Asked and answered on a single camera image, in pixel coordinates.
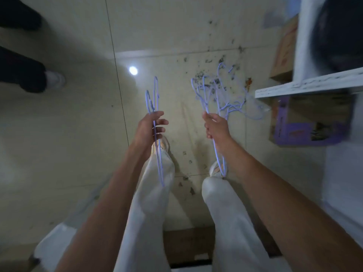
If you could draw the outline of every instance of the black pants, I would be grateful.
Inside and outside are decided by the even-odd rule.
[[[0,27],[37,30],[41,21],[39,13],[20,0],[0,0]],[[47,86],[45,67],[0,46],[0,82],[19,84],[27,92],[40,93]]]

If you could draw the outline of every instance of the hand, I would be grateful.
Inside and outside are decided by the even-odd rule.
[[[224,142],[232,139],[229,134],[227,120],[217,114],[207,114],[207,112],[203,112],[202,118],[205,121],[206,137],[214,139],[217,151],[221,152]]]
[[[135,138],[132,144],[142,154],[142,159],[145,162],[151,154],[151,146],[154,143],[154,121],[155,125],[168,125],[169,121],[166,119],[160,119],[164,114],[162,111],[153,112],[146,114],[142,120],[139,121]],[[161,133],[165,132],[164,127],[157,127],[157,139],[163,137]]]

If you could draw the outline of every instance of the white pants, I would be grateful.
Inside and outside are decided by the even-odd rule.
[[[134,195],[115,272],[170,271],[163,245],[163,222],[175,167],[161,151],[165,187],[152,154]],[[246,208],[228,181],[207,177],[202,196],[216,227],[213,271],[268,271],[270,259]]]

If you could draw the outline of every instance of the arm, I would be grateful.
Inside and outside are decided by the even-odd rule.
[[[168,124],[167,120],[159,119],[163,114],[161,111],[147,114],[139,122],[121,166],[90,217],[77,231],[56,272],[113,271],[139,175],[154,142],[153,121],[157,125]],[[157,127],[157,132],[165,132],[165,128]]]
[[[363,250],[343,228],[239,146],[224,118],[204,113],[203,119],[207,137],[215,140],[294,271],[361,270]]]

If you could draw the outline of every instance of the white sneaker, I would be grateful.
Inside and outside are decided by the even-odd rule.
[[[157,145],[156,146],[155,146],[155,142],[154,142],[154,144],[152,145],[152,149],[151,149],[152,153],[156,153],[156,148],[159,148],[158,144],[159,144],[159,140],[157,140]],[[168,152],[169,148],[170,148],[169,142],[168,142],[168,140],[166,139],[166,137],[164,135],[160,139],[160,148],[161,148],[162,151],[165,151],[165,152]]]
[[[47,79],[46,89],[60,89],[66,83],[66,78],[60,73],[55,73],[53,71],[46,71],[45,77]]]
[[[212,166],[209,168],[209,175],[211,177],[221,178],[223,179],[221,169],[218,165],[218,161],[215,161]]]

